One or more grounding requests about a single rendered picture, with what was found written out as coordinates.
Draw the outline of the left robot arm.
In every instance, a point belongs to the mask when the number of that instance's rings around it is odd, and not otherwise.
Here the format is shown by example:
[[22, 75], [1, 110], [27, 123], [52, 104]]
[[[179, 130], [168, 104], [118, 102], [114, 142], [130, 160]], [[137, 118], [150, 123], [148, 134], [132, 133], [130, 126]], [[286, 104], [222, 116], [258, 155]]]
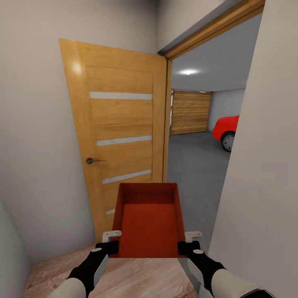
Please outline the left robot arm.
[[97, 243], [80, 266], [75, 267], [69, 277], [47, 298], [88, 298], [105, 272], [109, 256], [119, 252], [118, 240], [110, 241], [110, 238], [121, 235], [121, 231], [104, 232], [103, 242]]

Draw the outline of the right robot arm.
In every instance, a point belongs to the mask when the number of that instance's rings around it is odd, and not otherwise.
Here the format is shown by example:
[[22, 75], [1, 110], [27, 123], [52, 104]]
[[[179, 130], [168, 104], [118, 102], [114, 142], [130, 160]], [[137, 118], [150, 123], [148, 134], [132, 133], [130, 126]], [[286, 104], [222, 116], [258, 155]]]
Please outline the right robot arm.
[[177, 242], [178, 253], [188, 257], [189, 270], [214, 298], [277, 298], [263, 287], [240, 278], [220, 262], [205, 256], [199, 241], [192, 241], [192, 238], [202, 237], [200, 231], [185, 232], [185, 237], [185, 241]]

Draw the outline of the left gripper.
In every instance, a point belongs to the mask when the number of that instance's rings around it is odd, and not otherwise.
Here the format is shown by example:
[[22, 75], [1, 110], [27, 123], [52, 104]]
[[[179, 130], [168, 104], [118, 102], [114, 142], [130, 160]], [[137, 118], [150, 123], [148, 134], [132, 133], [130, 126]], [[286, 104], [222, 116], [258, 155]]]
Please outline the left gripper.
[[108, 247], [109, 255], [118, 254], [118, 252], [119, 252], [118, 240], [111, 241], [111, 242], [108, 242], [108, 243], [97, 243], [96, 244], [96, 248], [102, 247], [102, 246]]

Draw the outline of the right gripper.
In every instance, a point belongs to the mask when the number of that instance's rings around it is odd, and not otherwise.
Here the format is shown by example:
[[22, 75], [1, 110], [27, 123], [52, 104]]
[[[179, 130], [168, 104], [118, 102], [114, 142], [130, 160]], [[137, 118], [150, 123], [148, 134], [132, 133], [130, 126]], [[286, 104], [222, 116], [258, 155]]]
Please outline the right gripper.
[[187, 250], [189, 247], [198, 247], [200, 248], [199, 241], [192, 241], [192, 243], [187, 243], [185, 241], [179, 241], [177, 242], [178, 245], [178, 253], [179, 255], [186, 255], [187, 256]]

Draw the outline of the storage box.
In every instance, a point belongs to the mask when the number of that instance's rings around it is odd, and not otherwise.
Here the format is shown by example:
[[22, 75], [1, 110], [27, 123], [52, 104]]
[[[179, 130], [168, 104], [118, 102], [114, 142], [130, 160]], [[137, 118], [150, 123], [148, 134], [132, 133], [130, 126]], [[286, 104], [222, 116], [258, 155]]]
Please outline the storage box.
[[177, 183], [120, 183], [112, 230], [122, 235], [109, 258], [188, 258]]

